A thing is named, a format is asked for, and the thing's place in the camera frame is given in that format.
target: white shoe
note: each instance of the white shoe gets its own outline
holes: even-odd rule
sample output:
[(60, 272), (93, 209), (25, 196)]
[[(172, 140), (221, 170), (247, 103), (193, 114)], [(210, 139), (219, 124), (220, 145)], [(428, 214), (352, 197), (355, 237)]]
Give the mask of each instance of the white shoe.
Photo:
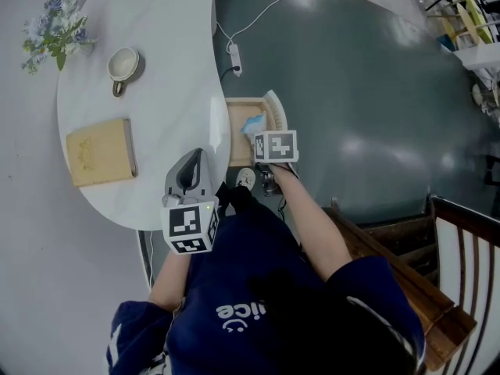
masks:
[(241, 168), (236, 177), (236, 186), (245, 186), (248, 190), (252, 190), (254, 184), (255, 172), (250, 168)]

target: coffee cup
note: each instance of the coffee cup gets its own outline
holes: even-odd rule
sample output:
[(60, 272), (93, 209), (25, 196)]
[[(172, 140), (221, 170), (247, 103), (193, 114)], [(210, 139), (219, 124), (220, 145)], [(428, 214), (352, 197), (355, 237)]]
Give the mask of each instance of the coffee cup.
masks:
[(118, 50), (108, 61), (108, 74), (113, 80), (112, 95), (120, 97), (125, 92), (127, 83), (132, 81), (140, 61), (137, 50), (124, 47)]

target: blue flower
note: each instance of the blue flower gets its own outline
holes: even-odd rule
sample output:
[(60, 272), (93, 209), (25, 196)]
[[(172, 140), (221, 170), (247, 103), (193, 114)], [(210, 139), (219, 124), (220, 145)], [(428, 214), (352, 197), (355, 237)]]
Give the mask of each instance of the blue flower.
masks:
[(75, 33), (75, 41), (84, 41), (87, 39), (87, 30), (85, 28), (80, 28)]
[(63, 4), (63, 0), (49, 0), (47, 3), (47, 8), (50, 10), (55, 10), (57, 11), (58, 9), (61, 8), (61, 5)]

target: white cable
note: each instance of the white cable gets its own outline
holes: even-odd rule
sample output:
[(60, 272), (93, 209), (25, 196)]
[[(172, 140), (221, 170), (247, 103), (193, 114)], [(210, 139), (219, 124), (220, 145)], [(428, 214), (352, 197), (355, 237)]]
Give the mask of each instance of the white cable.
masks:
[(222, 33), (224, 34), (224, 36), (229, 39), (229, 41), (227, 42), (227, 46), (226, 46), (226, 53), (227, 54), (230, 54), (229, 53), (229, 45), (233, 45), (233, 38), (237, 35), (237, 34), (240, 34), (241, 32), (245, 32), (249, 27), (251, 27), (255, 22), (257, 22), (257, 20), (263, 15), (263, 13), (265, 13), (268, 9), (270, 9), (273, 5), (277, 4), (278, 2), (280, 2), (281, 0), (276, 0), (275, 2), (272, 2), (271, 4), (269, 4), (248, 26), (244, 27), (242, 30), (239, 30), (238, 32), (236, 32), (235, 34), (233, 34), (233, 36), (229, 37), (227, 35), (226, 32), (224, 32), (224, 29), (222, 29), (222, 27), (220, 26), (220, 23), (217, 22), (217, 25), (219, 26), (220, 30), (222, 31)]
[(153, 287), (153, 253), (155, 246), (153, 245), (153, 231), (149, 234), (149, 244), (151, 245), (151, 257), (149, 258), (149, 287)]

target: table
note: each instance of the table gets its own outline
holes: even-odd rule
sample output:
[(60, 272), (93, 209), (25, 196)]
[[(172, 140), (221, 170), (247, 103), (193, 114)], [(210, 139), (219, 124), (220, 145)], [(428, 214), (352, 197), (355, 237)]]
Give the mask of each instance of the table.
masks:
[(481, 68), (497, 68), (500, 66), (500, 43), (490, 43), (462, 48), (453, 52), (469, 71)]
[[(212, 1), (87, 0), (82, 8), (90, 36), (99, 40), (89, 57), (68, 58), (60, 74), (60, 139), (67, 162), (68, 133), (103, 120), (130, 118), (137, 178), (80, 189), (119, 225), (161, 229), (166, 174), (194, 148), (208, 152), (215, 188), (225, 176), (230, 127), (213, 54)], [(123, 46), (136, 48), (146, 67), (122, 98), (114, 98), (106, 64)]]

